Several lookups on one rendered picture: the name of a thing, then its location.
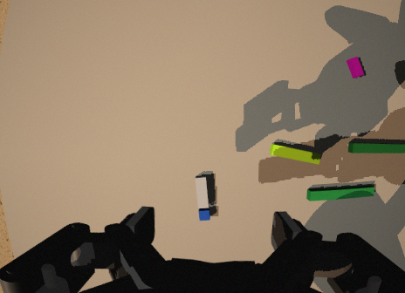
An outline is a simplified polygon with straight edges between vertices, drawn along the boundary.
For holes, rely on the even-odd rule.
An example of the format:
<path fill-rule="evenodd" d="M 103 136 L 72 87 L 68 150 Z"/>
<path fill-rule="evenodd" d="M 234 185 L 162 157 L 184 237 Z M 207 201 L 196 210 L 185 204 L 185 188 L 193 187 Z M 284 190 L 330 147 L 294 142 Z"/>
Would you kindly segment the small blue block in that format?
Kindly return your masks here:
<path fill-rule="evenodd" d="M 200 221 L 210 220 L 209 208 L 199 208 L 199 219 Z"/>

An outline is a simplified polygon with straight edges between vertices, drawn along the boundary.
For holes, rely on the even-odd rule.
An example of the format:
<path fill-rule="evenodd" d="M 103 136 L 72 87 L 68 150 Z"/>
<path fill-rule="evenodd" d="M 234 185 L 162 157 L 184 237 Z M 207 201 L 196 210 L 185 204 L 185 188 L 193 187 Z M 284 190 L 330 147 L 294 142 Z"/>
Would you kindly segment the magenta rectangular block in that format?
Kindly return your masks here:
<path fill-rule="evenodd" d="M 358 57 L 348 59 L 347 65 L 349 67 L 349 70 L 350 70 L 353 78 L 357 78 L 361 75 L 364 75 L 364 72 L 361 68 Z"/>

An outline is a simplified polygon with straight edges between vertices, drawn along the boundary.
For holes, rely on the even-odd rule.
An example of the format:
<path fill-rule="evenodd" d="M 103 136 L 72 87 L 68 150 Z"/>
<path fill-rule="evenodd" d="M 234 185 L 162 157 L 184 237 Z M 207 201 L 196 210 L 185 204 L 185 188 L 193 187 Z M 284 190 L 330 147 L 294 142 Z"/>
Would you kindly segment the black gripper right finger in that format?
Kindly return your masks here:
<path fill-rule="evenodd" d="M 322 237 L 286 211 L 274 212 L 275 251 L 243 275 L 241 288 L 290 293 L 296 282 L 311 287 L 316 276 L 327 277 L 335 293 L 405 293 L 405 271 L 360 236 L 341 233 L 336 242 Z"/>

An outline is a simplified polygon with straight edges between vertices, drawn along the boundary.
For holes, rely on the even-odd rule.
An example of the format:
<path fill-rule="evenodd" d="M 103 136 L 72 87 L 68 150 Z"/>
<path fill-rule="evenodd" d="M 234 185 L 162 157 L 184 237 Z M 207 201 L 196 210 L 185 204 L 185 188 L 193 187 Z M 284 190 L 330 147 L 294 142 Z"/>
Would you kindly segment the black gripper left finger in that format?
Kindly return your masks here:
<path fill-rule="evenodd" d="M 0 269 L 3 293 L 78 293 L 95 269 L 108 269 L 112 280 L 128 275 L 137 290 L 187 286 L 186 275 L 152 245 L 154 207 L 120 223 L 103 233 L 66 225 Z"/>

